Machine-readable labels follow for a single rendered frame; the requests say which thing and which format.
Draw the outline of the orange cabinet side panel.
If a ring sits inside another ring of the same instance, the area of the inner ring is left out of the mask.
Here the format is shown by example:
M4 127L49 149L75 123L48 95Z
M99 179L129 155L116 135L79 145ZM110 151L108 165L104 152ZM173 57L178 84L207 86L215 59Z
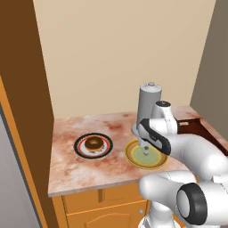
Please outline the orange cabinet side panel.
M47 228L1 77L0 228Z

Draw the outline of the black rimmed white plate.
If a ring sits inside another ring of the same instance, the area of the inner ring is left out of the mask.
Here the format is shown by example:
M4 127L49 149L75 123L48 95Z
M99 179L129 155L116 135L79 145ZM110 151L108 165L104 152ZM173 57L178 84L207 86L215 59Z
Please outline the black rimmed white plate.
M85 147L85 141L91 136L98 136L103 140L103 147L95 152L89 151ZM74 151L75 153L83 159L101 159L111 153L113 149L112 140L106 135L101 133L90 133L84 134L76 139L74 142Z

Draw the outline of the tall brown cabinet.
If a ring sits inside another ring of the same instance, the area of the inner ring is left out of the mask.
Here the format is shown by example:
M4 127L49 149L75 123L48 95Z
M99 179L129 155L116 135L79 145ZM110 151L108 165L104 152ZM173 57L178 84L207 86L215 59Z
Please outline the tall brown cabinet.
M0 0L0 77L47 228L59 228L47 195L53 109L33 0Z

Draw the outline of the orange cupboard door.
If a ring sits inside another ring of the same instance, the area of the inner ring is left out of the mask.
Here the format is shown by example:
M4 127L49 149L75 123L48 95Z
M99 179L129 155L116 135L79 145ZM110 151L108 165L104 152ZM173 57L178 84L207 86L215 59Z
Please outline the orange cupboard door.
M146 200L68 214L69 228L137 228L145 215Z

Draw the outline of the orange drawer front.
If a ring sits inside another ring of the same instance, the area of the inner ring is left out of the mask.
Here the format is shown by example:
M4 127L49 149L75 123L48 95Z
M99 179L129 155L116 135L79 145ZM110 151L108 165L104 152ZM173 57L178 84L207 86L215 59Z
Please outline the orange drawer front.
M139 193L137 183L78 192L64 195L62 198L68 214L112 207L143 199Z

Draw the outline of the chocolate glazed doughnut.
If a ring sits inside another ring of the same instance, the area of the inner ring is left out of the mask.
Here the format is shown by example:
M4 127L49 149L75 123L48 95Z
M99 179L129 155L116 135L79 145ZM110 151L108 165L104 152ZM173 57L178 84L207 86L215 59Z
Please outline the chocolate glazed doughnut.
M91 152L98 151L103 147L103 140L98 136L91 136L85 140L85 147Z

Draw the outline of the yellow rimmed green plate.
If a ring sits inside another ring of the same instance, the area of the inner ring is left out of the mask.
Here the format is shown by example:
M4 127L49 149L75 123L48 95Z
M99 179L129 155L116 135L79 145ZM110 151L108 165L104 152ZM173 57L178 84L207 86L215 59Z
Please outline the yellow rimmed green plate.
M143 154L144 148L140 147L138 140L134 139L125 147L126 159L135 167L141 169L156 169L165 165L167 155L161 153L153 146L149 146L149 155Z

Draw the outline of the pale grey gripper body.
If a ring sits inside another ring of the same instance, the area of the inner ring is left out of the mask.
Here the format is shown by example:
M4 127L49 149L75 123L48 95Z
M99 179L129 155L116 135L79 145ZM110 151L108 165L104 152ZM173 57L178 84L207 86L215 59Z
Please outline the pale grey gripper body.
M136 128L136 124L133 124L133 126L132 126L132 133L133 133L134 136L137 137L137 139L138 139L138 144L139 144L140 147L144 148L144 147L148 147L148 146L149 146L149 144L148 144L146 141L144 141L144 140L140 137L140 135L138 134L138 130L137 130L137 128Z

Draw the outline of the dark brown tray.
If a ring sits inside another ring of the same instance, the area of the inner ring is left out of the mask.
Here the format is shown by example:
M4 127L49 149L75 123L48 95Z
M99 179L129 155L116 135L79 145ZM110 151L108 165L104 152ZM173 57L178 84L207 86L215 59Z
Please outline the dark brown tray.
M213 143L225 156L228 150L200 123L198 118L178 120L178 134L196 134Z

